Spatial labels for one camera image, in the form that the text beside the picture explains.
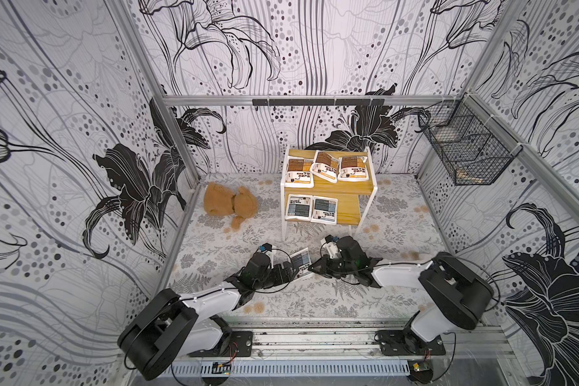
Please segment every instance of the floor mat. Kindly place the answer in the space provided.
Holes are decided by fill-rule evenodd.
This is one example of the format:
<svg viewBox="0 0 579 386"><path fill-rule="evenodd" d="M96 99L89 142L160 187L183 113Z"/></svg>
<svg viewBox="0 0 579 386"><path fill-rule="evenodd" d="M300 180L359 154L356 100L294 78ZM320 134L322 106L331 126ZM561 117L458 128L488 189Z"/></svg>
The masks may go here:
<svg viewBox="0 0 579 386"><path fill-rule="evenodd" d="M367 255L421 261L444 250L414 177L390 174L378 175L377 180L378 192L365 226L354 236ZM290 254L308 246L312 260L316 261L320 257L319 240L329 234L348 234L347 226L289 222L287 239L282 243L279 174L209 174L202 183L210 181L235 191L240 185L246 186L257 197L259 212L235 232L230 228L231 217L210 217L204 212L205 187L202 187L170 277L170 286L178 293L222 282L243 267L262 243L269 242ZM362 208L368 198L361 197ZM284 256L277 252L275 263ZM351 277L346 280L355 282ZM406 319L429 305L430 298L422 289L373 289L315 275L295 280L278 293L256 293L244 307L222 315L228 321Z"/></svg>

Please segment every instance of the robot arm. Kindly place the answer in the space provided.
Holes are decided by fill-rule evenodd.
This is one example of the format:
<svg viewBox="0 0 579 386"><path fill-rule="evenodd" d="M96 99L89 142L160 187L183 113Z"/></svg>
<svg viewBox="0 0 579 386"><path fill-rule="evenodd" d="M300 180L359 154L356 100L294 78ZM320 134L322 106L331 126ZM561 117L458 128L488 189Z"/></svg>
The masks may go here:
<svg viewBox="0 0 579 386"><path fill-rule="evenodd" d="M222 355L232 329L216 314L245 305L270 283L270 272L270 258L256 252L245 267L211 289L180 295L163 289L120 334L118 346L147 381L177 356L200 350Z"/></svg>
<svg viewBox="0 0 579 386"><path fill-rule="evenodd" d="M427 291L435 305L415 314L404 329L411 352L452 328L476 328L493 297L486 281L447 252L423 263L392 262L368 258L351 236L327 236L322 242L328 253L309 267L312 272L337 279L351 274L368 287L399 285Z"/></svg>

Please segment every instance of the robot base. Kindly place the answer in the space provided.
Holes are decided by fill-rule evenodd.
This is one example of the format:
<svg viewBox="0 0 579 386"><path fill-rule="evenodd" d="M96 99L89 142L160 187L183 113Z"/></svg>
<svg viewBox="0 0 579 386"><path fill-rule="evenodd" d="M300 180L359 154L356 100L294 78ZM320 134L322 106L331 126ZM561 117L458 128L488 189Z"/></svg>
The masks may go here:
<svg viewBox="0 0 579 386"><path fill-rule="evenodd" d="M403 330L379 330L375 333L376 342L380 344L382 355L399 356L399 355L417 355L408 350L406 345L406 335ZM431 351L431 355L445 355L446 349L441 342L441 336L437 336L429 342L425 349Z"/></svg>
<svg viewBox="0 0 579 386"><path fill-rule="evenodd" d="M231 350L233 353L234 350L236 350L236 346L234 346L232 342L238 345L238 353L236 354L236 358L251 356L251 347L253 346L253 333L251 331L232 331L232 335L230 336L230 344L232 345ZM213 358L226 357L229 356L229 354L229 350L223 354L218 354L213 349L194 351L193 353L190 353L189 356L192 358Z"/></svg>

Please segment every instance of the patterned wall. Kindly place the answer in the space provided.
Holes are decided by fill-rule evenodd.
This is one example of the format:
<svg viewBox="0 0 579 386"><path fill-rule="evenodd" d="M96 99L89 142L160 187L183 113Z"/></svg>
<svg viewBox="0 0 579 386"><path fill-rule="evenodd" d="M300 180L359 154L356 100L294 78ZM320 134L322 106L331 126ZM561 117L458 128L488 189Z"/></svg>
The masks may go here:
<svg viewBox="0 0 579 386"><path fill-rule="evenodd" d="M579 0L529 1L477 92L579 192Z"/></svg>
<svg viewBox="0 0 579 386"><path fill-rule="evenodd" d="M506 0L125 3L170 95L343 96L458 94ZM284 146L313 148L326 138L316 148L377 146L378 172L407 173L428 146L417 145L422 134L406 119L420 111L400 107L211 110L217 133L202 127L189 143L200 174L276 173Z"/></svg>
<svg viewBox="0 0 579 386"><path fill-rule="evenodd" d="M527 2L477 93L579 191L579 1ZM532 385L579 385L579 225L519 162L489 187L422 182L451 247L502 290L490 314Z"/></svg>
<svg viewBox="0 0 579 386"><path fill-rule="evenodd" d="M111 381L189 185L101 1L0 2L0 384Z"/></svg>
<svg viewBox="0 0 579 386"><path fill-rule="evenodd" d="M446 242L499 286L485 315L530 384L579 385L579 226L519 161L493 185L456 187L434 159L420 184Z"/></svg>

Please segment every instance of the wire basket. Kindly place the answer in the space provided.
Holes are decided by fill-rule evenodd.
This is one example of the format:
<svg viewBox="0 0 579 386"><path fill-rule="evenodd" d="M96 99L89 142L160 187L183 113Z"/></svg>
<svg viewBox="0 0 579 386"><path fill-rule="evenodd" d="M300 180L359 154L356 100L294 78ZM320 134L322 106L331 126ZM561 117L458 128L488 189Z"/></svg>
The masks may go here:
<svg viewBox="0 0 579 386"><path fill-rule="evenodd" d="M418 116L455 185L491 185L514 157L463 103L445 101Z"/></svg>

